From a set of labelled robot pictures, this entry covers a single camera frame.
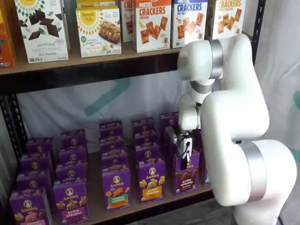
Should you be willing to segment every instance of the orange label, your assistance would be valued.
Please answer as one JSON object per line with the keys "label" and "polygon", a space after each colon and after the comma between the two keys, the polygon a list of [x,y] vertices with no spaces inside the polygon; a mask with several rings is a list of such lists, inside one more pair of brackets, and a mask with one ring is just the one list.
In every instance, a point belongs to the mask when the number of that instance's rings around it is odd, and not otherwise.
{"label": "orange label", "polygon": [[162,195],[162,186],[157,186],[151,189],[143,189],[142,197],[145,200],[159,198]]}

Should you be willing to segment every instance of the snack box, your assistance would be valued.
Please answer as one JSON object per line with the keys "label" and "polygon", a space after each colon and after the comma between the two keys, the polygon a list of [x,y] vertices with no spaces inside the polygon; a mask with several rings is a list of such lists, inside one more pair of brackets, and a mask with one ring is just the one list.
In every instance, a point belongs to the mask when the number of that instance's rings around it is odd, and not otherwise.
{"label": "snack box", "polygon": [[9,199],[16,225],[52,225],[45,188],[14,190]]}
{"label": "snack box", "polygon": [[61,134],[61,145],[63,149],[73,146],[84,146],[87,149],[87,141],[85,137],[85,130],[75,130]]}
{"label": "snack box", "polygon": [[204,40],[208,0],[174,0],[172,5],[172,48]]}
{"label": "snack box", "polygon": [[246,0],[209,0],[207,11],[207,39],[229,38],[241,34]]}
{"label": "snack box", "polygon": [[62,149],[59,152],[60,163],[67,163],[69,161],[81,161],[88,162],[88,155],[86,153],[86,148],[83,146],[79,147],[69,147],[67,149]]}
{"label": "snack box", "polygon": [[165,162],[162,156],[138,163],[140,204],[162,200],[165,196]]}
{"label": "snack box", "polygon": [[87,179],[87,163],[81,161],[70,161],[56,166],[56,178],[59,181],[67,178],[76,178],[86,181]]}
{"label": "snack box", "polygon": [[131,206],[130,169],[128,163],[102,164],[102,183],[106,212]]}
{"label": "snack box", "polygon": [[100,137],[123,136],[122,121],[113,121],[100,124]]}
{"label": "snack box", "polygon": [[77,8],[81,57],[121,54],[118,6]]}
{"label": "snack box", "polygon": [[29,63],[68,60],[60,0],[15,0]]}
{"label": "snack box", "polygon": [[55,165],[58,162],[57,151],[53,144],[53,138],[31,138],[26,143],[27,154],[50,152],[51,159]]}
{"label": "snack box", "polygon": [[53,193],[60,224],[73,225],[89,220],[88,195],[83,180],[56,181]]}
{"label": "snack box", "polygon": [[133,43],[137,53],[170,48],[171,0],[132,0]]}
{"label": "snack box", "polygon": [[172,184],[174,195],[195,191],[198,186],[200,152],[193,148],[190,163],[182,168],[182,158],[173,156]]}

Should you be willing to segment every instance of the robotic arm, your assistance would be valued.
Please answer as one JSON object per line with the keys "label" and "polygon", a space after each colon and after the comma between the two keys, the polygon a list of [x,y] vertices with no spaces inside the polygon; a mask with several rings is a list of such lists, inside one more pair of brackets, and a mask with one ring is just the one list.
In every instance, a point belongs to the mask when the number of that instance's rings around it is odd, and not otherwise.
{"label": "robotic arm", "polygon": [[[255,140],[269,127],[248,37],[192,42],[179,53],[178,71],[182,80],[190,81],[189,95],[180,100],[180,134],[173,134],[179,154],[189,161],[190,130],[201,129],[216,200],[235,206],[239,225],[275,225],[297,168],[289,149],[278,141],[235,144]],[[212,92],[215,81],[220,90]]]}

